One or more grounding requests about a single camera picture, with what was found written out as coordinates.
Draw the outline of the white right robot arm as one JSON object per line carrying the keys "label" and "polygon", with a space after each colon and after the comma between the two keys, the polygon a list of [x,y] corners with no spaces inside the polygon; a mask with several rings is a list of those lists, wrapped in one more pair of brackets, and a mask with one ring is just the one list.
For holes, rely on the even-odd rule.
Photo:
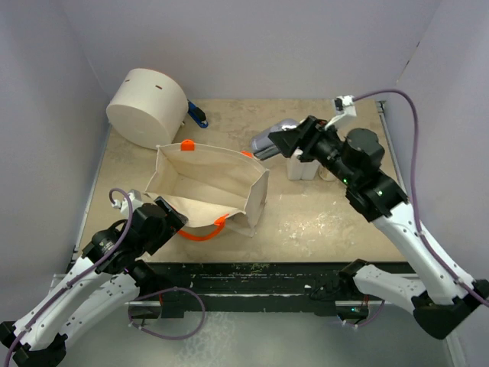
{"label": "white right robot arm", "polygon": [[367,294],[394,304],[435,339],[445,339],[487,301],[488,282],[456,265],[416,223],[408,196],[381,170],[385,150],[373,131],[354,128],[340,138],[334,125],[309,116],[268,137],[285,158],[300,150],[301,161],[318,161],[340,180],[350,205],[395,245],[417,275],[409,280],[357,260],[340,273],[345,297]]}

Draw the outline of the white square bottle dark cap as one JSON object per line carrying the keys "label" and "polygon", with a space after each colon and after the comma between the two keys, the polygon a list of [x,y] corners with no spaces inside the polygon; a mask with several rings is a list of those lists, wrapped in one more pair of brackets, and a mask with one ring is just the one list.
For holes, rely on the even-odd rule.
{"label": "white square bottle dark cap", "polygon": [[289,180],[302,180],[304,165],[300,161],[300,155],[303,152],[296,149],[287,162],[287,178]]}

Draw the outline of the beige bottle beige cap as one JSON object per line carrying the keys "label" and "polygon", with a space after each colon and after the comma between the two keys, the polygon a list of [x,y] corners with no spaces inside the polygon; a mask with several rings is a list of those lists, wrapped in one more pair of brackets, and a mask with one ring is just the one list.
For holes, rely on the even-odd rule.
{"label": "beige bottle beige cap", "polygon": [[335,180],[335,176],[330,171],[328,171],[325,167],[319,168],[318,173],[320,178],[326,182],[332,182]]}

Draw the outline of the clear bottle white cap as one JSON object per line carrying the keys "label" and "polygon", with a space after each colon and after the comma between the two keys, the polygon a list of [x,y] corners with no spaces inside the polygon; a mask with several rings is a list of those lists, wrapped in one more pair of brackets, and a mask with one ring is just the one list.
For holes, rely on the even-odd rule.
{"label": "clear bottle white cap", "polygon": [[263,130],[251,139],[251,153],[260,161],[265,161],[280,154],[280,150],[269,139],[269,134],[295,128],[298,124],[299,122],[294,119],[284,119]]}

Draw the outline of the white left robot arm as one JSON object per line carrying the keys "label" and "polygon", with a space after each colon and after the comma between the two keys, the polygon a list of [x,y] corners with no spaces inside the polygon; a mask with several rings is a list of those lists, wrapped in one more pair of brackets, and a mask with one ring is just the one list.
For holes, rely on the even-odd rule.
{"label": "white left robot arm", "polygon": [[148,300],[164,283],[141,260],[188,222],[163,197],[142,201],[137,191],[111,197],[123,219],[97,232],[54,289],[28,314],[1,324],[5,365],[57,366],[68,343],[127,301]]}

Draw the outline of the canvas bag orange handles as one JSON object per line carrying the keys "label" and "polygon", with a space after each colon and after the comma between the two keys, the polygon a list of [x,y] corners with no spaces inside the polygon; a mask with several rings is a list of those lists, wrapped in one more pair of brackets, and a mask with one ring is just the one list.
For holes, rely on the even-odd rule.
{"label": "canvas bag orange handles", "polygon": [[187,239],[206,241],[223,229],[252,237],[268,180],[269,170],[251,154],[185,140],[157,148],[144,193],[162,197],[188,219],[180,231]]}

